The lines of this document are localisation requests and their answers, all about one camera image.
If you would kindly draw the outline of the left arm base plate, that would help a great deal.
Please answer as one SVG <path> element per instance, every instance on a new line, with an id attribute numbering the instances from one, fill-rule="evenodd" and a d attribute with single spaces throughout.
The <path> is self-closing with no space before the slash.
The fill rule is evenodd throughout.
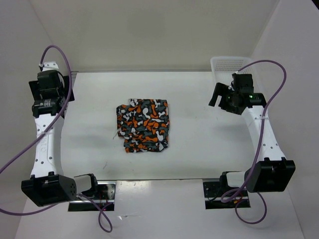
<path id="1" fill-rule="evenodd" d="M 104 211 L 114 211 L 116 184 L 116 181 L 98 181 L 97 192 L 89 198 Z M 98 209 L 86 198 L 77 196 L 75 201 L 69 203 L 68 211 L 93 212 Z"/>

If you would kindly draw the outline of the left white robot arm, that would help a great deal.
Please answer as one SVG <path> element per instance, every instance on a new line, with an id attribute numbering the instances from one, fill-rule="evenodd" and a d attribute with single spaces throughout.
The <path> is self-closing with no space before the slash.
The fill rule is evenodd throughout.
<path id="1" fill-rule="evenodd" d="M 39 207 L 74 201 L 79 194 L 94 199 L 100 192 L 92 173 L 70 178 L 62 170 L 61 134 L 66 113 L 63 105 L 67 99 L 74 100 L 69 80 L 58 70 L 45 69 L 37 74 L 37 80 L 29 82 L 36 136 L 40 140 L 36 143 L 30 179 L 22 181 L 21 189 Z"/>

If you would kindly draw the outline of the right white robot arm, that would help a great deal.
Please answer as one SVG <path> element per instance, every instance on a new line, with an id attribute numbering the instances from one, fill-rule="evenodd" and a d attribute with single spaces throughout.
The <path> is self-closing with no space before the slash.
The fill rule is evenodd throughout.
<path id="1" fill-rule="evenodd" d="M 248 128 L 255 158 L 246 171 L 226 171 L 218 184 L 219 192 L 231 195 L 244 187 L 250 193 L 283 192 L 296 170 L 294 161 L 288 160 L 275 138 L 268 117 L 268 104 L 262 93 L 254 91 L 251 74 L 232 74 L 228 86 L 217 83 L 210 106 L 241 116 Z"/>

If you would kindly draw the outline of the orange camouflage shorts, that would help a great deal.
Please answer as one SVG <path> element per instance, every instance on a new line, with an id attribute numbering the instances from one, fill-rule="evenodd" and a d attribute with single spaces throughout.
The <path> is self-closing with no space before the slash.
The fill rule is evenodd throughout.
<path id="1" fill-rule="evenodd" d="M 127 153 L 161 152 L 169 147 L 168 102 L 129 99 L 116 108 L 117 134 Z"/>

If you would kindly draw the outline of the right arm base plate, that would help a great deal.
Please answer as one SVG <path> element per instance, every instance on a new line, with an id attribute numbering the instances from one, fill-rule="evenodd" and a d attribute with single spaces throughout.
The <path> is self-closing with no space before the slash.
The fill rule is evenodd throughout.
<path id="1" fill-rule="evenodd" d="M 250 202 L 248 193 L 243 190 L 235 199 L 227 203 L 221 202 L 221 196 L 233 189 L 229 187 L 226 183 L 221 184 L 219 179 L 203 180 L 203 191 L 205 208 L 207 210 L 211 209 L 233 209 L 239 203 L 238 208 L 250 208 Z"/>

